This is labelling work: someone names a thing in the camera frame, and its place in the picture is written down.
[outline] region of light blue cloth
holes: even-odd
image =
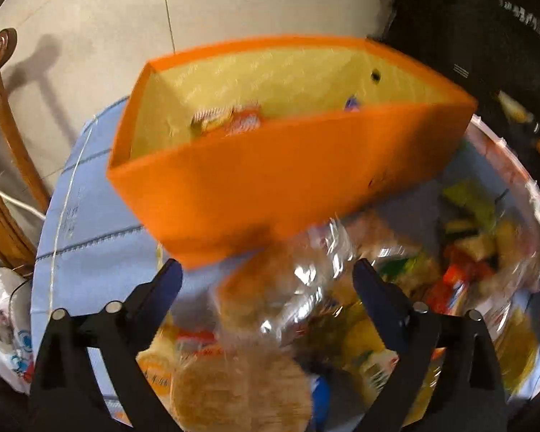
[[[156,241],[105,177],[108,154],[125,102],[126,99],[121,99],[85,125],[56,184],[34,272],[31,315],[35,352],[39,350],[52,309],[64,307],[72,315],[97,312],[111,300],[123,301],[136,285],[151,280],[160,266]],[[438,209],[428,203],[436,202],[444,183],[469,174],[480,177],[493,194],[504,191],[504,184],[490,164],[472,146],[466,145],[441,177],[378,208],[396,231],[417,239],[430,253],[437,254],[432,230]],[[244,257],[185,273],[183,288],[173,306],[177,322],[196,324],[208,317],[205,308],[210,287]],[[536,306],[536,318],[540,321],[540,302]],[[97,350],[90,352],[102,394],[111,398],[115,393],[101,356]],[[529,398],[537,383],[540,383],[540,361],[520,396]]]

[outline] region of electrical cord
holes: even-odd
[[[15,206],[18,206],[19,208],[22,208],[24,210],[27,210],[28,212],[31,212],[34,216],[36,216],[38,219],[45,220],[46,216],[42,214],[40,211],[38,211],[36,208],[33,208],[29,204],[23,203],[16,198],[12,198],[9,194],[4,193],[0,190],[0,196],[6,200],[7,202],[12,203]]]
[[[17,287],[12,291],[12,294],[10,294],[10,299],[8,300],[8,323],[10,323],[10,325],[12,325],[12,299],[14,298],[14,294],[16,294],[18,289],[28,284],[30,281],[31,281],[30,279],[25,279],[23,282],[17,285]]]

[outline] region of white cable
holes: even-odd
[[[10,202],[12,203],[13,205],[16,205],[18,206],[19,208],[22,208],[24,210],[27,210],[28,212],[31,212],[34,216],[42,219],[42,220],[45,220],[46,219],[46,216],[44,216],[44,214],[42,214],[40,211],[38,211],[36,208],[33,208],[32,206],[30,206],[29,204],[26,204],[26,203],[23,203],[19,200],[17,200],[16,198],[12,198],[9,194],[6,194],[4,193],[3,191],[0,190],[0,196],[6,200],[7,202]]]

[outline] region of blue package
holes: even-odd
[[[314,430],[324,430],[330,407],[330,386],[321,375],[310,375],[310,389],[312,391],[312,425]]]
[[[346,101],[346,104],[344,105],[344,110],[349,112],[355,112],[360,108],[360,102],[358,102],[358,99],[356,99],[355,96],[351,95],[348,100]]]

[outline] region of pile of snacks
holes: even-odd
[[[351,375],[370,407],[399,361],[386,349],[352,284],[366,258],[412,301],[453,315],[484,315],[504,385],[515,392],[538,348],[514,292],[540,275],[526,229],[465,181],[443,191],[452,218],[439,223],[440,258],[397,235],[373,210],[265,249],[212,290],[214,333],[167,317],[139,365],[164,407],[189,432],[303,432],[324,426],[328,382],[308,365]],[[420,419],[438,380],[436,351],[405,424]]]

